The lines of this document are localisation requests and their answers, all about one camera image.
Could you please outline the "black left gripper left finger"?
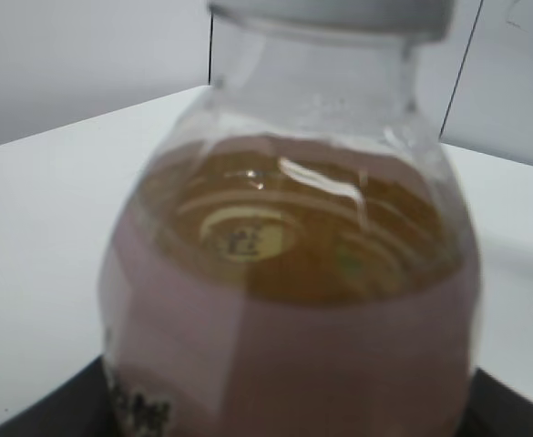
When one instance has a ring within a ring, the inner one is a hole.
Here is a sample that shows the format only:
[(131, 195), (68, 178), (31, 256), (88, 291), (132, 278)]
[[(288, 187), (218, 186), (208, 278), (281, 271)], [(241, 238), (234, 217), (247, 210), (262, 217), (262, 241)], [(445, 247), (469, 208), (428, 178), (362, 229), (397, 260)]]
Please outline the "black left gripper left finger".
[(102, 360), (55, 386), (0, 378), (0, 436), (109, 436)]

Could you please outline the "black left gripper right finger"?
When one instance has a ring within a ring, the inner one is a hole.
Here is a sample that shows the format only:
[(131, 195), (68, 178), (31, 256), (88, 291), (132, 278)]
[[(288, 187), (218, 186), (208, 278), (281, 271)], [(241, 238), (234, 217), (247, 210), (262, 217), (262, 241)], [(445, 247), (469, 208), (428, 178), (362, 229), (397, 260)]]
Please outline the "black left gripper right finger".
[(478, 370), (466, 409), (466, 436), (533, 436), (533, 402)]

